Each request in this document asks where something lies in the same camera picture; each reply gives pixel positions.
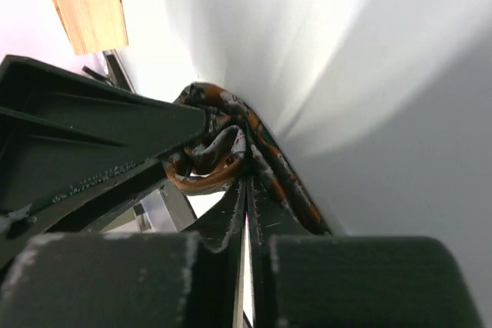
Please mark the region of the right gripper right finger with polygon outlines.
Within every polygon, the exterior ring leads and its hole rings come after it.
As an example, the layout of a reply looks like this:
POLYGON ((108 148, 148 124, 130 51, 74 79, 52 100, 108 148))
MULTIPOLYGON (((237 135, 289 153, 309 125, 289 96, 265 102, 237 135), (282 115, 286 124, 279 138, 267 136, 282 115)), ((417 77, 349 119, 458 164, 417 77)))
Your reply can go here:
POLYGON ((482 326, 438 240, 310 234, 255 178, 247 199, 255 326, 482 326))

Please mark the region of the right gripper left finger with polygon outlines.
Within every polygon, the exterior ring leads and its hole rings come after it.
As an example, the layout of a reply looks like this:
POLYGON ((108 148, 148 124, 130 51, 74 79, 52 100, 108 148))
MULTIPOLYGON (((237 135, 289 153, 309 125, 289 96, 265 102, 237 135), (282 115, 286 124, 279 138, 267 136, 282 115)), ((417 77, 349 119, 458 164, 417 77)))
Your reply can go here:
POLYGON ((240 327, 246 182, 179 233, 44 234, 16 257, 3 327, 240 327))

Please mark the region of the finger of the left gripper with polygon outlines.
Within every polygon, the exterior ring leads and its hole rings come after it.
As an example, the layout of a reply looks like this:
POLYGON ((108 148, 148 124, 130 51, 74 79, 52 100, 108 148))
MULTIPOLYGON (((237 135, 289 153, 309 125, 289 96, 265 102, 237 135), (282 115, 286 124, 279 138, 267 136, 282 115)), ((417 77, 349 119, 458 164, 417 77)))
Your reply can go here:
POLYGON ((38 60, 1 63, 1 263, 54 227, 92 187, 108 189, 201 135, 205 113, 38 60))

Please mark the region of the orange grey patterned tie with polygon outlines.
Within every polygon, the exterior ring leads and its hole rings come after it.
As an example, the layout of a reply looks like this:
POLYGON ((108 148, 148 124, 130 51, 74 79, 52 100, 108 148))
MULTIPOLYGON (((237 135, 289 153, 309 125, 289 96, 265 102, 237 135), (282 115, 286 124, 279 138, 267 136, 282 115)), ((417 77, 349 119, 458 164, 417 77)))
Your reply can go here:
POLYGON ((194 82, 176 105, 205 113, 205 130, 162 161, 167 178, 187 196, 229 188, 243 174, 258 178, 271 199, 313 234, 330 229, 264 123, 244 101, 207 82, 194 82))

